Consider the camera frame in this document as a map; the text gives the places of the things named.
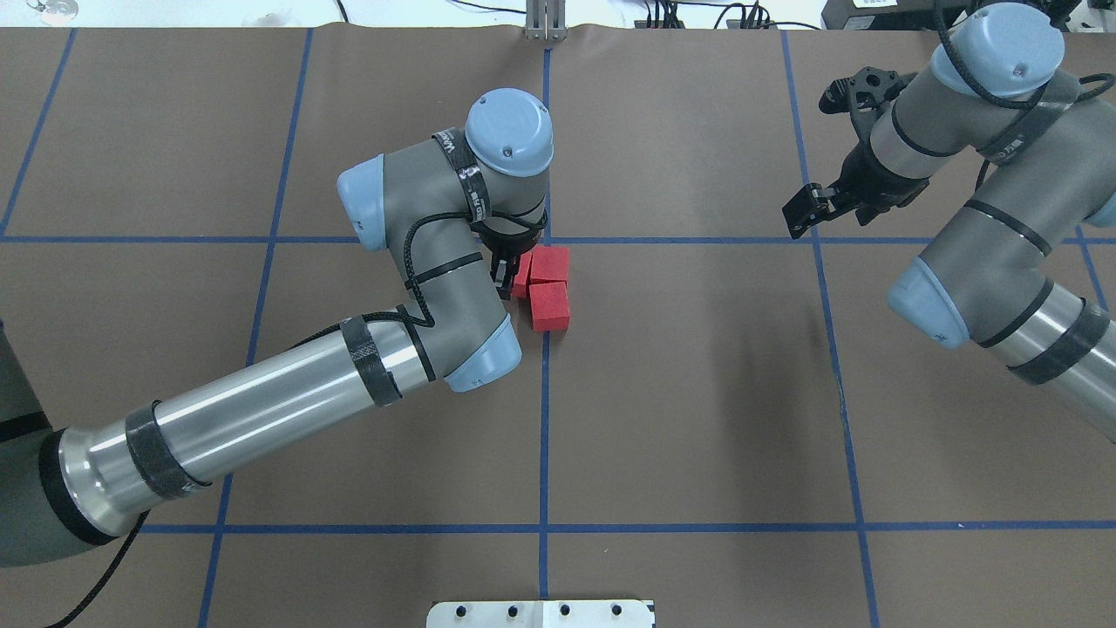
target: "red wooden block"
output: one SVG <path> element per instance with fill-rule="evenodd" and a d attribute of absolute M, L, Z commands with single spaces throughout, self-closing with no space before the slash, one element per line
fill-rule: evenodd
<path fill-rule="evenodd" d="M 519 255 L 519 270 L 511 280 L 511 296 L 527 298 L 527 278 L 531 272 L 531 251 Z"/>
<path fill-rule="evenodd" d="M 569 249 L 566 247 L 535 247 L 531 251 L 531 282 L 549 283 L 569 280 Z"/>
<path fill-rule="evenodd" d="M 531 329 L 555 332 L 569 329 L 569 294 L 565 281 L 531 283 Z"/>

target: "black device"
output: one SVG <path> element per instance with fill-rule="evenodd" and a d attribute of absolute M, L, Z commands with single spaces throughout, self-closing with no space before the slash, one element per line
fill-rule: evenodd
<path fill-rule="evenodd" d="M 970 0 L 945 0 L 945 23 L 953 23 Z M 923 30 L 934 28 L 934 0 L 827 0 L 821 20 L 830 30 Z"/>

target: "black tape band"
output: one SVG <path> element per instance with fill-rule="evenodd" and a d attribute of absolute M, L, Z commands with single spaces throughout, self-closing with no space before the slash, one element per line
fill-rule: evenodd
<path fill-rule="evenodd" d="M 85 519 L 77 504 L 74 503 L 74 499 L 70 497 L 69 490 L 66 489 L 66 480 L 62 479 L 62 464 L 58 458 L 58 446 L 61 444 L 65 432 L 61 429 L 51 434 L 39 447 L 39 482 L 42 483 L 42 492 L 47 496 L 47 502 L 50 503 L 50 510 L 55 511 L 55 516 L 70 534 L 90 545 L 110 543 L 116 537 L 105 534 L 100 529 L 89 523 L 89 520 Z"/>
<path fill-rule="evenodd" d="M 50 422 L 47 421 L 47 415 L 42 410 L 8 419 L 0 423 L 0 443 L 15 441 L 40 429 L 50 429 Z"/>
<path fill-rule="evenodd" d="M 395 378 L 387 373 L 379 359 L 376 342 L 372 340 L 367 323 L 360 317 L 355 317 L 341 321 L 340 328 L 353 366 L 356 367 L 356 373 L 360 375 L 360 380 L 376 406 L 383 408 L 403 399 L 398 387 L 395 386 Z"/>
<path fill-rule="evenodd" d="M 422 338 L 419 337 L 419 331 L 415 330 L 414 323 L 407 319 L 410 317 L 407 308 L 400 305 L 395 310 L 403 313 L 403 327 L 407 329 L 407 336 L 411 337 L 411 345 L 415 346 L 415 354 L 419 355 L 419 361 L 422 363 L 422 370 L 426 374 L 426 381 L 436 380 L 437 376 L 434 375 L 434 366 L 430 364 L 430 356 L 426 356 L 426 348 L 422 345 Z"/>
<path fill-rule="evenodd" d="M 1019 331 L 1019 328 L 1022 328 L 1023 323 L 1029 321 L 1031 317 L 1035 316 L 1035 312 L 1039 310 L 1039 307 L 1042 307 L 1042 303 L 1046 302 L 1047 297 L 1050 296 L 1051 290 L 1054 290 L 1054 280 L 1047 277 L 1046 282 L 1042 283 L 1042 289 L 1040 289 L 1039 293 L 1035 297 L 1033 300 L 1031 300 L 1031 303 L 1027 306 L 1027 309 L 1023 309 L 1020 316 L 1016 317 L 1014 321 L 1009 323 L 1007 328 L 1000 330 L 1000 334 L 985 340 L 984 342 L 979 342 L 977 345 L 983 347 L 984 349 L 990 349 L 992 347 L 995 347 L 997 345 L 1000 345 L 1008 337 Z"/>
<path fill-rule="evenodd" d="M 1035 145 L 1035 142 L 1049 131 L 1069 107 L 1074 106 L 1080 90 L 1080 84 L 1072 75 L 1061 70 L 1055 71 L 1042 88 L 1039 102 L 977 152 L 997 165 L 1014 160 Z"/>
<path fill-rule="evenodd" d="M 446 272 L 450 272 L 451 270 L 456 270 L 458 268 L 461 268 L 462 265 L 472 263 L 473 261 L 480 261 L 482 259 L 484 259 L 484 257 L 481 255 L 480 251 L 472 252 L 472 253 L 469 253 L 469 254 L 463 254 L 463 255 L 461 255 L 461 257 L 459 257 L 456 259 L 451 259 L 450 261 L 446 261 L 445 263 L 442 263 L 441 265 L 435 265 L 435 267 L 431 268 L 430 270 L 426 270 L 425 272 L 420 272 L 420 273 L 415 274 L 414 279 L 407 279 L 406 281 L 403 282 L 403 286 L 406 287 L 408 290 L 410 289 L 414 289 L 415 286 L 417 286 L 420 283 L 424 283 L 424 282 L 433 279 L 434 277 L 441 277 L 442 274 L 445 274 Z"/>
<path fill-rule="evenodd" d="M 1040 386 L 1070 370 L 1088 356 L 1108 331 L 1109 320 L 1104 309 L 1085 299 L 1081 301 L 1081 313 L 1066 334 L 1031 361 L 1008 367 L 1008 370 L 1027 384 Z"/>
<path fill-rule="evenodd" d="M 899 139 L 903 139 L 904 144 L 911 146 L 913 149 L 915 149 L 915 151 L 917 151 L 917 152 L 920 152 L 920 153 L 922 153 L 924 155 L 937 156 L 937 157 L 946 157 L 946 156 L 953 156 L 953 155 L 955 155 L 955 154 L 958 154 L 958 153 L 961 152 L 961 151 L 956 151 L 956 152 L 952 152 L 952 153 L 940 153 L 937 151 L 932 151 L 932 149 L 930 149 L 930 148 L 927 148 L 925 146 L 922 146 L 917 142 L 915 142 L 914 139 L 912 139 L 911 136 L 907 135 L 905 131 L 903 131 L 903 127 L 899 126 L 899 118 L 895 114 L 895 105 L 894 104 L 892 104 L 892 126 L 895 127 L 895 134 L 899 136 Z"/>
<path fill-rule="evenodd" d="M 192 477 L 179 464 L 171 448 L 166 446 L 163 431 L 155 421 L 152 403 L 136 408 L 124 419 L 124 437 L 132 455 L 132 463 L 140 472 L 147 489 L 164 500 L 189 497 L 211 483 Z"/>
<path fill-rule="evenodd" d="M 1050 242 L 1046 241 L 1046 238 L 1038 234 L 1038 232 L 1035 229 L 1031 229 L 1027 224 L 1022 223 L 1018 218 L 1007 213 L 1002 209 L 994 207 L 988 204 L 987 202 L 981 202 L 974 199 L 969 199 L 969 201 L 965 203 L 965 206 L 968 206 L 969 209 L 975 209 L 977 211 L 983 213 L 984 215 L 988 215 L 989 218 L 992 218 L 993 220 L 999 220 L 1000 222 L 1003 222 L 1003 224 L 1007 228 L 1019 233 L 1024 239 L 1027 239 L 1027 241 L 1035 244 L 1035 248 L 1042 251 L 1043 257 L 1050 254 L 1050 251 L 1054 250 L 1054 247 L 1050 245 Z"/>
<path fill-rule="evenodd" d="M 439 131 L 432 135 L 442 154 L 450 162 L 450 167 L 458 173 L 461 190 L 465 193 L 472 222 L 480 222 L 492 216 L 492 201 L 489 199 L 488 184 L 477 164 L 477 155 L 465 141 L 465 134 L 458 127 Z"/>

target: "blue joint cap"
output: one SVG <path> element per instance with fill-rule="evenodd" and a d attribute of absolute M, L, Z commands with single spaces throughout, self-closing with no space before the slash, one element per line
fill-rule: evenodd
<path fill-rule="evenodd" d="M 984 7 L 952 36 L 961 58 L 985 89 L 1001 98 L 1046 85 L 1061 65 L 1066 41 L 1042 11 L 1018 2 Z M 934 76 L 954 91 L 975 96 L 939 44 L 931 57 Z"/>
<path fill-rule="evenodd" d="M 516 330 L 511 327 L 511 313 L 508 313 L 484 345 L 445 376 L 445 384 L 450 385 L 453 393 L 468 393 L 507 376 L 519 366 L 522 358 L 523 351 L 519 348 Z"/>
<path fill-rule="evenodd" d="M 501 87 L 469 109 L 465 141 L 484 165 L 511 176 L 535 176 L 555 156 L 550 112 L 521 89 Z"/>
<path fill-rule="evenodd" d="M 956 349 L 969 340 L 961 311 L 921 257 L 914 258 L 887 290 L 887 305 L 946 349 Z"/>
<path fill-rule="evenodd" d="M 1096 213 L 1086 218 L 1085 221 L 1094 226 L 1112 226 L 1116 224 L 1116 193 Z"/>
<path fill-rule="evenodd" d="M 341 172 L 337 193 L 360 243 L 368 250 L 387 248 L 384 223 L 384 155 Z"/>

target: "blue tape line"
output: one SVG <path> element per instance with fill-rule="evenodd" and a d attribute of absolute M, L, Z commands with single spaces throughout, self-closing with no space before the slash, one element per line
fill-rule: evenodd
<path fill-rule="evenodd" d="M 144 534 L 213 534 L 213 525 L 185 523 L 145 523 Z"/>
<path fill-rule="evenodd" d="M 1089 271 L 1089 280 L 1093 281 L 1093 289 L 1097 292 L 1097 303 L 1108 310 L 1108 299 L 1105 298 L 1105 290 L 1100 287 L 1100 277 L 1097 274 L 1097 267 L 1093 263 L 1093 253 L 1089 252 L 1089 244 L 1085 240 L 1085 231 L 1081 225 L 1077 225 L 1078 245 L 1081 247 L 1081 257 L 1085 258 L 1085 268 Z"/>
<path fill-rule="evenodd" d="M 933 238 L 918 236 L 873 236 L 873 235 L 819 235 L 824 244 L 929 244 Z M 199 244 L 251 244 L 251 243 L 337 243 L 355 244 L 356 235 L 3 235 L 0 242 L 11 243 L 199 243 Z M 1076 238 L 1067 243 L 1080 243 Z M 1090 244 L 1116 244 L 1116 238 L 1107 240 L 1087 239 Z M 809 240 L 779 235 L 574 235 L 552 236 L 555 244 L 810 244 Z"/>
<path fill-rule="evenodd" d="M 1116 530 L 1116 521 L 915 521 L 865 523 L 869 532 L 964 532 L 981 530 Z"/>
<path fill-rule="evenodd" d="M 201 609 L 198 611 L 198 628 L 205 628 L 209 624 L 209 609 L 213 602 L 213 587 L 217 584 L 217 564 L 221 557 L 221 542 L 224 540 L 221 529 L 224 528 L 224 518 L 229 513 L 229 494 L 232 491 L 232 474 L 224 476 L 221 485 L 221 505 L 217 512 L 217 524 L 213 526 L 213 544 L 210 548 L 210 563 L 205 569 L 205 589 L 202 590 Z"/>
<path fill-rule="evenodd" d="M 433 524 L 433 525 L 346 525 L 346 524 L 290 524 L 290 525 L 227 525 L 225 534 L 536 534 L 539 526 L 527 524 Z"/>
<path fill-rule="evenodd" d="M 550 55 L 542 51 L 542 104 L 550 108 Z M 550 211 L 550 183 L 547 182 L 546 212 L 549 220 L 542 231 L 543 245 L 554 243 Z M 539 402 L 539 599 L 550 597 L 550 332 L 542 334 L 542 386 Z"/>
<path fill-rule="evenodd" d="M 122 244 L 243 244 L 264 243 L 267 235 L 4 235 L 2 242 Z"/>
<path fill-rule="evenodd" d="M 1116 520 L 992 520 L 992 521 L 877 521 L 773 522 L 773 523 L 550 523 L 549 534 L 783 534 L 800 532 L 973 532 L 1010 530 L 1116 530 Z M 143 534 L 212 534 L 204 524 L 147 524 Z M 243 524 L 225 525 L 223 535 L 434 535 L 434 534 L 538 534 L 533 523 L 477 524 Z"/>
<path fill-rule="evenodd" d="M 12 243 L 121 243 L 121 244 L 262 244 L 359 243 L 356 235 L 3 235 Z"/>
<path fill-rule="evenodd" d="M 790 97 L 790 115 L 795 123 L 795 141 L 798 144 L 798 164 L 801 168 L 802 184 L 810 182 L 810 172 L 806 161 L 806 141 L 802 136 L 802 123 L 799 115 L 798 97 L 795 88 L 795 71 L 791 67 L 790 40 L 786 31 L 779 31 L 782 40 L 782 61 L 787 70 L 787 91 Z M 879 628 L 879 611 L 876 605 L 876 584 L 872 574 L 872 557 L 868 552 L 868 534 L 864 529 L 864 508 L 860 501 L 860 482 L 856 472 L 856 453 L 853 447 L 853 431 L 848 423 L 848 404 L 845 398 L 845 381 L 840 371 L 840 357 L 837 354 L 837 335 L 834 331 L 833 309 L 829 305 L 829 286 L 826 282 L 825 258 L 821 254 L 821 238 L 815 226 L 810 241 L 814 244 L 814 263 L 818 272 L 818 286 L 821 289 L 821 309 L 826 321 L 826 337 L 829 340 L 829 361 L 837 380 L 837 394 L 840 399 L 840 422 L 845 433 L 845 465 L 848 471 L 848 484 L 853 494 L 853 512 L 856 516 L 857 542 L 860 547 L 860 571 L 864 574 L 864 591 L 868 602 L 868 620 L 872 628 Z"/>
<path fill-rule="evenodd" d="M 539 423 L 539 599 L 550 596 L 550 332 L 542 334 L 542 387 Z"/>
<path fill-rule="evenodd" d="M 542 105 L 550 108 L 550 52 L 552 48 L 547 48 L 542 51 Z M 549 220 L 547 220 L 547 225 L 542 229 L 542 243 L 550 245 L 554 241 L 552 226 L 555 216 L 550 213 L 550 181 L 547 181 L 547 206 L 546 212 Z"/>
<path fill-rule="evenodd" d="M 856 532 L 855 523 L 555 523 L 554 534 L 739 534 Z"/>
<path fill-rule="evenodd" d="M 615 235 L 615 236 L 559 236 L 551 240 L 556 244 L 798 244 L 801 240 L 781 236 L 667 236 L 667 235 Z"/>
<path fill-rule="evenodd" d="M 276 191 L 276 204 L 271 214 L 271 230 L 268 234 L 268 250 L 263 257 L 263 271 L 260 273 L 260 290 L 256 298 L 256 311 L 252 316 L 252 334 L 248 341 L 248 356 L 244 366 L 256 363 L 256 350 L 260 340 L 260 322 L 263 319 L 263 305 L 268 297 L 268 281 L 271 279 L 271 262 L 275 258 L 276 240 L 279 234 L 279 221 L 282 219 L 282 201 L 287 191 L 287 173 L 290 168 L 290 156 L 295 149 L 295 135 L 298 132 L 298 114 L 302 104 L 302 90 L 306 87 L 306 70 L 310 62 L 310 46 L 314 44 L 314 29 L 306 29 L 306 42 L 302 46 L 302 64 L 298 74 L 298 87 L 295 89 L 295 104 L 290 113 L 290 127 L 287 129 L 287 145 L 283 148 L 282 170 L 279 174 L 279 189 Z M 205 628 L 209 622 L 210 603 L 213 599 L 213 584 L 217 580 L 217 567 L 221 558 L 221 541 L 224 537 L 225 516 L 229 512 L 229 499 L 232 493 L 232 474 L 224 477 L 221 487 L 221 508 L 218 511 L 217 524 L 213 530 L 213 548 L 210 553 L 209 570 L 205 574 L 205 591 L 202 595 L 202 608 L 198 615 L 198 628 Z"/>
<path fill-rule="evenodd" d="M 77 29 L 70 29 L 69 37 L 66 38 L 66 47 L 62 48 L 62 56 L 58 60 L 58 67 L 55 69 L 55 78 L 50 81 L 50 89 L 47 90 L 47 97 L 42 100 L 42 108 L 39 110 L 39 119 L 35 123 L 35 131 L 31 132 L 31 141 L 27 143 L 27 151 L 23 153 L 23 162 L 19 164 L 19 172 L 16 174 L 16 183 L 11 186 L 11 195 L 8 196 L 8 206 L 4 207 L 3 218 L 0 218 L 0 236 L 4 234 L 8 230 L 8 223 L 11 222 L 11 214 L 16 211 L 16 201 L 19 199 L 19 190 L 23 186 L 23 176 L 27 175 L 27 168 L 31 165 L 31 157 L 35 155 L 35 146 L 39 144 L 39 135 L 42 133 L 42 125 L 47 122 L 47 113 L 50 110 L 50 103 L 55 99 L 55 93 L 58 91 L 58 84 L 62 79 L 62 71 L 66 70 L 66 61 L 69 60 L 70 50 L 74 49 L 74 40 L 77 39 Z"/>

